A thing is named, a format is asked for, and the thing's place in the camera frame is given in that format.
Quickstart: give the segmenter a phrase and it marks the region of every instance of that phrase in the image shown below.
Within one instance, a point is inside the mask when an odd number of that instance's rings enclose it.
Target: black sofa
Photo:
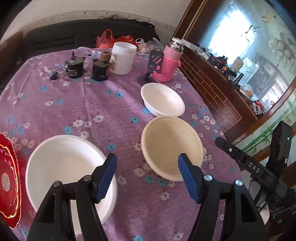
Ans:
[[[86,19],[51,24],[29,31],[24,38],[16,33],[0,46],[0,94],[23,65],[36,55],[78,47],[95,48],[96,37],[111,29],[114,37],[130,35],[145,42],[153,37],[159,40],[154,25],[136,20]]]

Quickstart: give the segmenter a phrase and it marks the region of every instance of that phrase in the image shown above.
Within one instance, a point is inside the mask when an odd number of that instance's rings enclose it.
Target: red plastic bag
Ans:
[[[128,36],[121,36],[118,39],[116,39],[114,42],[126,42],[135,45],[138,48],[138,44],[134,40],[134,38],[130,35]]]
[[[114,36],[110,29],[103,32],[102,36],[97,36],[96,38],[96,48],[98,49],[108,49],[112,48],[114,45]]]

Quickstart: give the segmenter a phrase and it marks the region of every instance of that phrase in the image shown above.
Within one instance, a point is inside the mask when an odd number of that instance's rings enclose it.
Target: white wall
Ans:
[[[8,38],[18,30],[41,19],[85,10],[109,12],[109,15],[111,12],[127,13],[131,14],[129,18],[134,18],[134,15],[142,16],[143,20],[151,19],[152,24],[156,23],[166,29],[170,27],[169,32],[173,34],[189,3],[190,0],[32,0],[16,16],[2,39]],[[67,16],[69,15],[64,16],[64,21],[68,20]]]

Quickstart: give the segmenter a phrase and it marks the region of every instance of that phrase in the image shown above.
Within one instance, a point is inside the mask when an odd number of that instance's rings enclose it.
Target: white bowl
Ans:
[[[206,153],[196,131],[173,116],[160,116],[150,121],[143,130],[141,147],[153,171],[172,181],[183,181],[178,168],[181,153],[186,153],[192,164],[199,167]]]
[[[77,182],[83,176],[92,174],[105,159],[95,145],[80,137],[59,135],[43,141],[30,156],[25,176],[27,195],[34,210],[38,210],[54,181],[59,180],[63,184]],[[114,210],[116,198],[114,175],[106,197],[96,204],[102,224]],[[75,234],[81,234],[75,200],[71,200],[71,211]]]
[[[185,112],[182,98],[171,88],[159,83],[148,83],[141,88],[145,107],[155,116],[181,116]]]

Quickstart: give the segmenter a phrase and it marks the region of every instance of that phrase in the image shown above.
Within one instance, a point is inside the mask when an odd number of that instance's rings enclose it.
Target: bolt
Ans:
[[[91,179],[91,175],[85,175],[83,177],[83,180],[85,180],[86,182],[89,181]]]
[[[242,186],[242,185],[243,185],[243,183],[242,183],[241,180],[236,180],[236,181],[235,181],[235,184],[238,185],[238,186]]]
[[[55,181],[53,185],[54,187],[58,187],[60,184],[61,184],[61,181]]]
[[[213,178],[212,178],[212,176],[210,176],[210,175],[205,175],[205,176],[204,176],[204,179],[205,179],[206,181],[211,181]]]

